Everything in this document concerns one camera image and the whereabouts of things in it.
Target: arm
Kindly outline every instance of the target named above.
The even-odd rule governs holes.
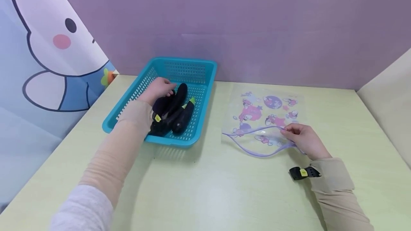
[[[281,133],[312,160],[321,177],[311,178],[328,231],[373,231],[352,190],[354,184],[339,158],[333,158],[310,126],[290,124]]]
[[[52,218],[50,230],[109,230],[124,180],[150,131],[151,107],[175,86],[157,78],[138,100],[128,103],[78,186]]]
[[[311,178],[312,190],[324,215],[328,231],[373,231],[352,190],[354,184],[339,158],[311,161],[321,173]]]

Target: ziplock seal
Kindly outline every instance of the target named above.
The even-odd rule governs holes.
[[[278,129],[281,129],[281,130],[285,130],[284,128],[281,128],[281,127],[279,127],[279,126],[268,126],[268,127],[261,127],[261,128],[256,128],[256,129],[249,129],[248,131],[246,131],[246,132],[244,132],[244,133],[241,133],[241,135],[251,134],[251,133],[254,133],[254,132],[257,132],[257,131],[260,131],[260,130],[263,130],[263,129],[267,129],[267,128],[278,128]],[[243,146],[241,146],[241,145],[233,138],[233,137],[235,137],[235,136],[238,136],[237,133],[228,134],[228,133],[222,132],[222,134],[224,134],[224,135],[228,136],[230,139],[232,139],[232,140],[238,145],[238,147],[240,147],[244,152],[248,153],[249,155],[256,156],[256,157],[260,157],[260,158],[267,158],[267,157],[273,156],[273,155],[275,155],[276,153],[280,152],[281,150],[284,150],[285,148],[297,147],[297,145],[295,144],[295,142],[293,142],[293,141],[291,141],[291,140],[288,139],[288,140],[290,141],[290,143],[287,143],[287,144],[285,144],[285,145],[282,145],[282,146],[279,147],[277,150],[275,150],[275,152],[273,152],[273,153],[270,153],[270,154],[255,153],[255,152],[252,152],[251,150],[248,150],[247,148],[244,148]]]

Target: arm sleeve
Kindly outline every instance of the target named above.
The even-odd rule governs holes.
[[[339,158],[311,161],[321,177],[311,178],[312,190],[324,215],[328,231],[374,231],[352,190],[348,171]]]
[[[150,131],[151,106],[131,101],[53,217],[50,230],[109,230],[124,180]]]

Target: tabletop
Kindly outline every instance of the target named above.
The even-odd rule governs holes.
[[[135,76],[119,75],[0,215],[0,230],[46,230],[106,134],[101,125]],[[234,83],[214,82],[200,140],[188,150],[145,143],[127,177],[112,230],[322,230],[309,181],[288,170],[290,148],[269,159],[222,139]],[[342,158],[376,230],[411,226],[411,171],[353,90],[247,84],[303,95],[308,124]]]

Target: plastic bag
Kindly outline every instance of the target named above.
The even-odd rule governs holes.
[[[296,147],[280,131],[289,123],[304,120],[304,115],[302,96],[236,84],[222,134],[249,155],[266,158]]]

